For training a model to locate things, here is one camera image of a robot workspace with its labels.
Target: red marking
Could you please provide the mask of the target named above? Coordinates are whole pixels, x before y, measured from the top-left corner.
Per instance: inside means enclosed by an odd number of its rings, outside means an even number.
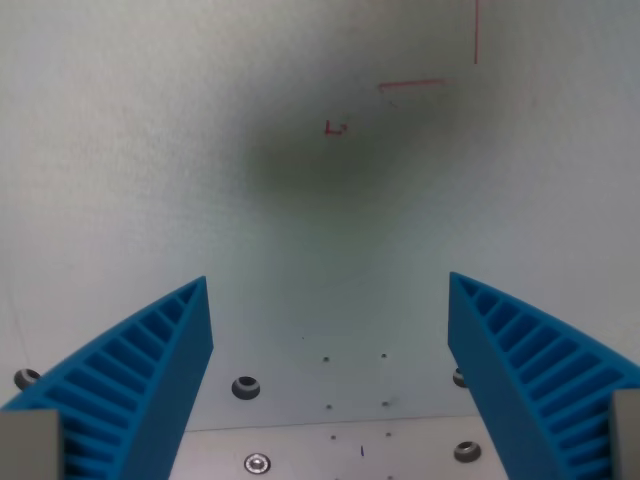
[[[342,131],[341,130],[331,130],[331,124],[329,123],[329,120],[327,120],[326,126],[324,128],[324,134],[325,135],[342,135]]]
[[[478,64],[478,37],[480,33],[480,0],[476,0],[476,33],[475,33],[475,46],[473,53],[473,63]]]
[[[408,82],[387,82],[378,85],[378,90],[381,92],[385,88],[400,88],[400,87],[418,87],[425,85],[446,85],[447,81],[444,78],[427,78],[426,80],[410,80]]]

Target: red line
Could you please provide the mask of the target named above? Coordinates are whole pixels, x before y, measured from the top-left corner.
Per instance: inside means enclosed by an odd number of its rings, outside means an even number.
[[[447,81],[444,78],[428,78],[426,80],[410,80],[408,82],[386,82],[378,85],[378,90],[382,91],[385,88],[399,88],[399,87],[417,87],[419,85],[446,85]]]
[[[473,63],[475,65],[478,64],[478,37],[480,33],[480,0],[476,0],[476,40],[475,40],[475,51],[473,54]]]

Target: screw head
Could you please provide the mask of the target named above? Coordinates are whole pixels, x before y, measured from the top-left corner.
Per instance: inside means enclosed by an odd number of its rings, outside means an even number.
[[[271,468],[271,460],[262,453],[252,453],[244,459],[244,469],[253,475],[262,475]]]
[[[476,442],[462,442],[453,450],[453,457],[460,463],[475,462],[482,455],[482,449]]]
[[[24,390],[27,387],[30,387],[40,378],[40,374],[35,370],[31,370],[30,368],[23,368],[22,370],[18,370],[16,374],[13,376],[13,382],[16,384],[20,390]]]
[[[453,373],[453,383],[455,383],[460,388],[467,388],[467,384],[464,381],[464,376],[462,372],[460,372],[459,368],[456,368],[456,371]]]

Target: white wall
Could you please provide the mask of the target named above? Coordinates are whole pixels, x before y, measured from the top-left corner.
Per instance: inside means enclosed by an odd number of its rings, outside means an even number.
[[[474,413],[450,270],[640,360],[638,2],[474,5],[2,2],[3,385],[202,274],[192,429]]]

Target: white surface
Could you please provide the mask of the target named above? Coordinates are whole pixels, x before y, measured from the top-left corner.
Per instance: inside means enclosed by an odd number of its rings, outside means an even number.
[[[482,448],[476,462],[461,464],[453,458],[454,448],[464,441],[475,441]],[[261,477],[247,473],[243,462],[252,453],[267,455],[271,471]],[[190,432],[182,439],[171,480],[387,480],[389,476],[507,480],[478,417]]]
[[[33,366],[205,274],[190,428],[469,414],[450,270],[640,360],[640,5],[481,0],[474,66],[473,4],[0,4],[0,274]],[[425,77],[451,83],[376,90]]]

